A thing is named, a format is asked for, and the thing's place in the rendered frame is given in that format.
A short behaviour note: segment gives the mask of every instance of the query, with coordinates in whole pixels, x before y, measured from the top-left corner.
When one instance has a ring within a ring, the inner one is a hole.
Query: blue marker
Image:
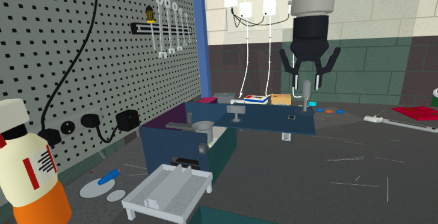
[[[107,175],[105,175],[103,178],[101,178],[97,183],[99,185],[103,185],[104,183],[117,177],[119,175],[119,173],[120,173],[120,169],[114,169],[114,170],[110,171]]]

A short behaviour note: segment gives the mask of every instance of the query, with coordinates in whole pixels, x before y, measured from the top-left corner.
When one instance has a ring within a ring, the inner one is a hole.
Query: blue metal frame
[[[201,98],[211,97],[210,61],[208,57],[207,17],[205,0],[193,0],[198,49],[199,77],[201,81]]]

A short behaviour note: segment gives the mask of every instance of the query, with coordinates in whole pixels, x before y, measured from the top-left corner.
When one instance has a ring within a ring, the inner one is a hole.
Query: white bottle
[[[0,187],[18,224],[67,223],[72,215],[47,141],[27,133],[24,101],[0,101]]]

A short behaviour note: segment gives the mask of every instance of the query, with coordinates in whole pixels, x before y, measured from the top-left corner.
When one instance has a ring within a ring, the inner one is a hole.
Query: bottle label
[[[23,160],[34,190],[49,181],[57,172],[49,145]]]

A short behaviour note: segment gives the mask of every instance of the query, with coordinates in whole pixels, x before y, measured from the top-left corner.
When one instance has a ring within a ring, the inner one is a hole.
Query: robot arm
[[[292,74],[292,84],[298,88],[298,71],[302,61],[315,62],[315,90],[321,87],[322,75],[331,72],[338,59],[340,48],[329,46],[327,33],[329,16],[333,12],[335,0],[294,0],[291,16],[294,19],[294,36],[290,49],[281,49],[280,56],[286,72]],[[330,59],[322,68],[321,56],[328,50]],[[297,57],[295,67],[289,64],[288,55],[292,51]]]

